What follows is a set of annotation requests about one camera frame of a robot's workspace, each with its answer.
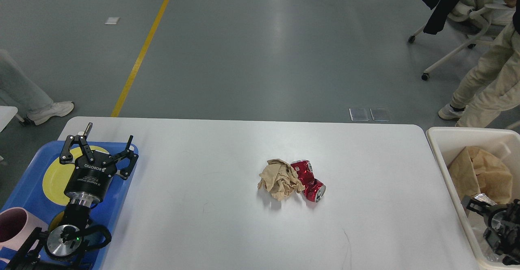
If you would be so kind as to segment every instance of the yellow plate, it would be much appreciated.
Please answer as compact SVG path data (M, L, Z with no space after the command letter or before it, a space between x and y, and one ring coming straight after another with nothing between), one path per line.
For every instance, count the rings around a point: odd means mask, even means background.
M91 146L91 149L108 153L108 151L99 146ZM79 147L71 149L70 153L74 159L82 155ZM63 191L65 190L73 171L74 164L60 164L58 158L50 164L43 176L43 182L41 183L43 186L43 193L50 201L63 206L69 203L70 199L65 196Z

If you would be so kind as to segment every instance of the robotiq logo text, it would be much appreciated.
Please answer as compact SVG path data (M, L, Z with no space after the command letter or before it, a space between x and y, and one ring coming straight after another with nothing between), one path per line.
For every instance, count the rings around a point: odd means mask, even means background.
M99 170L100 172L104 172L104 170L106 170L106 168L98 168L97 166L88 165L88 164L85 164L85 167L90 168L92 170Z

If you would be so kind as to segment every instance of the white bin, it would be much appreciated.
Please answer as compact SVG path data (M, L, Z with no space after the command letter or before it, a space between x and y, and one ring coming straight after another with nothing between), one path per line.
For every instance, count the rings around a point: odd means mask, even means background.
M479 266L487 270L520 270L520 265L505 266L501 262L491 262L483 255L486 249L481 248L472 229L472 226L485 227L483 219L474 212L466 217L447 168L464 147L480 147L508 166L513 175L512 200L520 198L520 135L514 131L499 129L434 127L427 131L427 138Z

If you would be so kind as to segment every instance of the crushed soda can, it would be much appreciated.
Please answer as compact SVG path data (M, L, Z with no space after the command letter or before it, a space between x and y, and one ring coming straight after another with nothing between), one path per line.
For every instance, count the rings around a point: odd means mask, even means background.
M319 202L327 187L321 181L314 178L310 161L298 160L291 163L291 166L297 172L298 179L305 187L303 191L305 198L312 202Z

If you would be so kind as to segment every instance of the crumpled paper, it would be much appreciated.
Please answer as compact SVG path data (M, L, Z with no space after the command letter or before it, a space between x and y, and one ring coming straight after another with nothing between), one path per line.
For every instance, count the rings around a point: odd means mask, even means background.
M287 198L293 191L300 193L305 189L294 168L280 159L268 160L259 176L262 179L258 189L264 187L278 201Z
M513 176L509 168L500 159L479 147L464 148L448 171L460 200L466 195L485 193L498 204L511 201Z

